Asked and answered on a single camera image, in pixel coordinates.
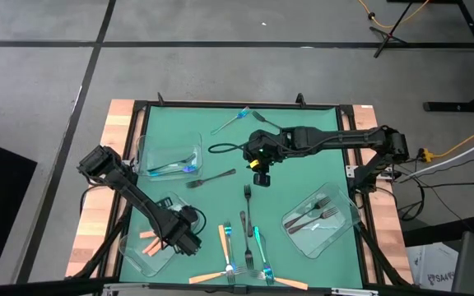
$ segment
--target wooden table frame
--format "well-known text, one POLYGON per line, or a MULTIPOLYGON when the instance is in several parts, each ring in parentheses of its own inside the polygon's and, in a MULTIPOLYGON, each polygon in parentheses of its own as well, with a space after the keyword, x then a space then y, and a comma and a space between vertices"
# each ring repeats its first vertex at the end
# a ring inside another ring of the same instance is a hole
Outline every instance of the wooden table frame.
MULTIPOLYGON (((136 154, 138 137, 145 135, 152 105, 192 108, 207 106, 243 108, 248 105, 252 109, 335 109, 339 129, 367 129, 377 125, 372 106, 306 104, 302 95, 298 96, 295 104, 206 101, 164 102, 159 95, 159 101, 112 100, 100 144, 112 147, 123 156, 124 160, 132 159, 136 154)), ((373 155, 374 152, 369 149, 343 151, 346 164, 358 164, 360 162, 366 164, 373 155)), ((377 186, 392 191, 390 184, 385 181, 377 181, 377 186)), ((403 279, 412 283, 407 252, 393 197, 386 192, 375 192, 368 196, 358 195, 356 203, 365 205, 360 210, 361 219, 367 225, 371 235, 377 239, 378 245, 386 258, 403 279)), ((72 255, 67 266, 67 276, 77 273, 92 257, 103 242, 104 237, 114 227, 124 207, 125 199, 107 187, 93 189, 87 194, 72 255)), ((117 251, 118 240, 126 232, 127 227, 111 247, 114 252, 109 252, 106 256, 107 260, 102 261, 93 276, 119 275, 123 258, 117 251)), ((357 232, 355 232, 355 237, 363 283, 390 284, 388 278, 383 274, 381 266, 374 261, 370 250, 357 232)))

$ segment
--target gray floor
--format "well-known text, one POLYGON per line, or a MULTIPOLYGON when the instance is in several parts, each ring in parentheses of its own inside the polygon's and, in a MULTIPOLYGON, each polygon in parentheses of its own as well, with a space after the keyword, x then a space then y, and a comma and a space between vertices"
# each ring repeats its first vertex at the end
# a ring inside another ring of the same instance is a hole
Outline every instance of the gray floor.
MULTIPOLYGON (((405 7, 384 0, 366 3, 386 24, 405 7)), ((466 4, 474 17, 474 1, 466 4)), ((106 6, 106 0, 0 0, 0 39, 94 40, 106 6)), ((125 0, 117 3, 106 40, 377 41, 368 26, 356 0, 125 0)), ((458 8, 447 5, 429 5, 396 35, 416 42, 473 41, 458 8)), ((39 162, 0 260, 0 284, 15 279, 90 53, 0 49, 0 146, 39 162)), ((75 167, 99 142, 111 99, 155 99, 159 91, 166 99, 291 102, 302 92, 310 103, 372 104, 379 123, 407 135, 411 151, 444 151, 474 132, 473 113, 421 108, 426 100, 474 97, 474 51, 389 50, 378 59, 372 54, 363 49, 102 49, 30 279, 64 276, 86 187, 75 167)), ((425 179, 464 180, 474 181, 474 163, 425 179)), ((400 206, 419 199, 413 183, 394 190, 400 206)), ((474 187, 438 193, 461 217, 474 216, 474 187)), ((455 219, 427 192, 420 223, 455 219)))

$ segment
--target green mat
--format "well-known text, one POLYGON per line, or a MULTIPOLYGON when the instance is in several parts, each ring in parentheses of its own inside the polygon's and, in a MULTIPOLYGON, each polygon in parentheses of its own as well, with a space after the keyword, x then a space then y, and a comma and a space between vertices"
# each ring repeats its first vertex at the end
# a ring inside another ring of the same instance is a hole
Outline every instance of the green mat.
MULTIPOLYGON (((322 130, 337 130, 337 118, 331 110, 284 110, 259 109, 267 120, 282 127, 310 126, 322 130)), ((207 226, 199 234, 202 246, 195 256, 175 255, 158 274, 145 277, 128 261, 124 260, 120 273, 122 282, 149 282, 187 284, 189 277, 203 275, 225 268, 224 255, 217 225, 229 220, 233 226, 232 247, 237 266, 244 263, 244 232, 239 212, 246 209, 243 186, 252 184, 250 211, 267 240, 267 256, 276 276, 303 281, 310 288, 342 287, 361 288, 360 265, 356 252, 354 230, 349 229, 318 258, 308 259, 281 230, 281 217, 304 200, 324 183, 336 183, 347 192, 345 164, 340 150, 325 150, 321 153, 298 159, 285 160, 271 167, 272 185, 253 185, 253 172, 246 169, 242 151, 211 154, 207 147, 217 143, 241 144, 248 140, 251 132, 263 129, 278 133, 274 127, 261 123, 252 114, 238 119, 215 136, 210 131, 233 118, 239 109, 158 108, 151 107, 145 147, 150 141, 165 140, 185 132, 200 132, 202 135, 202 177, 235 168, 237 173, 214 180, 195 189, 185 183, 191 179, 152 182, 139 178, 138 187, 149 197, 158 199, 162 193, 172 191, 186 202, 202 210, 207 216, 207 226)), ((147 219, 133 209, 129 229, 140 228, 147 219)), ((249 239, 256 269, 262 267, 261 255, 254 239, 249 239)), ((225 277, 209 280, 205 284, 227 284, 225 277)), ((247 275, 236 276, 236 284, 266 285, 264 280, 255 280, 247 275)))

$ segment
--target transparent plastic tray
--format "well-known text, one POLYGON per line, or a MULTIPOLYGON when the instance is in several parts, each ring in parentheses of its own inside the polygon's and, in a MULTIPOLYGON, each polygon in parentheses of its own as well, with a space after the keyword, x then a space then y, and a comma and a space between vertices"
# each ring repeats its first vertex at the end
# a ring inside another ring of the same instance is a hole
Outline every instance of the transparent plastic tray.
MULTIPOLYGON (((168 205, 171 201, 169 208, 173 210, 180 210, 183 206, 188 205, 186 201, 173 192, 164 193, 159 201, 163 201, 164 199, 166 199, 168 205)), ((205 221, 203 221, 202 216, 199 215, 198 220, 192 224, 192 230, 197 231, 197 227, 200 227, 200 225, 204 223, 205 221)), ((172 247, 166 247, 164 250, 158 251, 158 253, 152 257, 142 253, 142 250, 155 238, 140 238, 140 233, 150 230, 153 230, 153 228, 149 225, 149 220, 144 220, 143 224, 131 228, 129 233, 120 239, 118 246, 124 258, 146 277, 156 275, 175 255, 175 251, 172 247)))
POLYGON ((142 153, 138 175, 151 181, 201 176, 202 138, 198 132, 188 132, 165 140, 143 136, 138 141, 138 151, 142 153))
POLYGON ((341 191, 338 185, 325 183, 282 217, 281 228, 295 247, 308 258, 314 259, 358 222, 360 222, 360 215, 356 205, 341 191), (316 202, 325 197, 330 198, 330 202, 324 208, 310 211, 291 227, 310 222, 333 207, 337 208, 337 213, 326 219, 317 219, 295 233, 289 234, 288 229, 284 226, 285 223, 308 212, 316 202))

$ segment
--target yellow tag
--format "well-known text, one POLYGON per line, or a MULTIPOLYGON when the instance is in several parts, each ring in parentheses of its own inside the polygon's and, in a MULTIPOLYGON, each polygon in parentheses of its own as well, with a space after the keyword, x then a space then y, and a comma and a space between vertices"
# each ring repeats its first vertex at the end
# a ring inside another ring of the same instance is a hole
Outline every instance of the yellow tag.
POLYGON ((257 166, 257 165, 259 165, 259 160, 254 160, 254 161, 252 161, 252 162, 250 163, 250 168, 253 169, 253 167, 255 167, 255 166, 257 166))

